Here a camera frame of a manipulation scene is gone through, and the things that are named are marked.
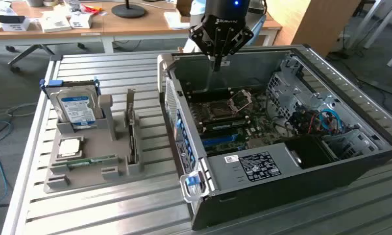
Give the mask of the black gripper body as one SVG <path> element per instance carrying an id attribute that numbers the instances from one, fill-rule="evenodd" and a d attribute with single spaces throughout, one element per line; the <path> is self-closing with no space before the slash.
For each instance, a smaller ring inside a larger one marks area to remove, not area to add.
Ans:
<path id="1" fill-rule="evenodd" d="M 247 0 L 207 0 L 201 24 L 215 44 L 215 31 L 218 27 L 239 29 L 246 27 L 245 16 Z"/>

